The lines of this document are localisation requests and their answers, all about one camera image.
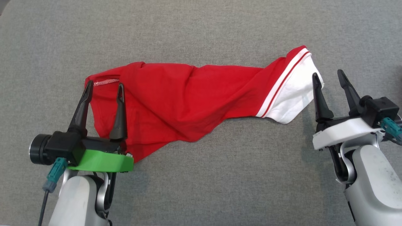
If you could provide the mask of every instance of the cable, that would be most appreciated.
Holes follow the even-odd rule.
[[[46,208],[46,203],[47,203],[47,197],[48,196],[49,196],[49,190],[46,190],[45,191],[45,196],[43,197],[43,203],[42,203],[42,208],[41,208],[41,214],[39,215],[38,226],[42,226],[43,215],[45,214],[45,208]]]
[[[65,158],[57,158],[53,163],[52,168],[50,169],[49,174],[47,175],[47,180],[45,184],[42,186],[42,189],[45,191],[45,196],[43,197],[43,203],[41,208],[41,214],[39,215],[39,223],[38,226],[42,225],[43,215],[45,214],[46,202],[49,193],[53,193],[54,189],[57,186],[57,181],[60,179],[61,175],[66,170],[68,164]]]
[[[397,144],[397,145],[401,145],[401,146],[402,146],[402,143],[399,142],[399,141],[397,141],[396,139],[389,139],[389,140],[390,140],[391,142]]]

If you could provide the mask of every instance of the red fabric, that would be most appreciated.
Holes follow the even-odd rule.
[[[197,141],[225,119],[255,116],[303,48],[293,49],[266,68],[135,62],[91,75],[85,84],[95,83],[91,101],[95,129],[108,138],[119,80],[125,88],[127,150],[135,162],[169,142]]]

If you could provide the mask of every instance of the green bracket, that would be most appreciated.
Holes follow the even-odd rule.
[[[68,166],[71,170],[119,173],[133,171],[134,159],[122,154],[97,150],[86,150],[78,166]]]

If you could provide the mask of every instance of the red stripe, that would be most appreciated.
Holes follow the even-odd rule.
[[[281,89],[283,83],[286,81],[286,79],[288,78],[288,76],[290,75],[290,73],[292,73],[292,71],[293,71],[293,69],[296,67],[296,65],[299,64],[300,61],[303,59],[303,57],[304,57],[306,54],[308,54],[308,53],[309,53],[309,51],[307,51],[305,54],[303,54],[303,56],[295,63],[295,65],[293,65],[292,69],[290,69],[289,73],[286,75],[286,77],[283,79],[282,83],[279,85],[277,91],[275,92],[273,98],[271,99],[271,102],[269,102],[268,108],[265,110],[265,112],[264,112],[264,114],[263,114],[262,117],[264,117],[265,114],[268,112],[269,107],[271,106],[273,100],[275,99],[276,95],[278,94],[279,90]]]

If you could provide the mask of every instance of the white stripe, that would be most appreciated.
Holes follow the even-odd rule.
[[[119,80],[116,78],[111,78],[102,82],[94,82],[94,86],[101,86],[101,85],[106,85],[109,83],[113,83],[113,82],[118,82]]]
[[[269,91],[268,96],[265,98],[264,103],[262,104],[260,110],[257,113],[257,117],[262,117],[265,111],[268,108],[269,103],[271,102],[271,99],[274,97],[276,91],[278,90],[279,86],[281,85],[282,81],[285,79],[286,75],[289,73],[289,71],[292,69],[292,67],[300,60],[300,58],[306,53],[308,50],[306,48],[303,48],[300,50],[298,54],[296,54],[295,57],[289,62],[289,64],[286,66],[285,70],[282,72],[281,76],[278,78],[278,80],[275,82],[275,85],[272,87],[271,91]]]

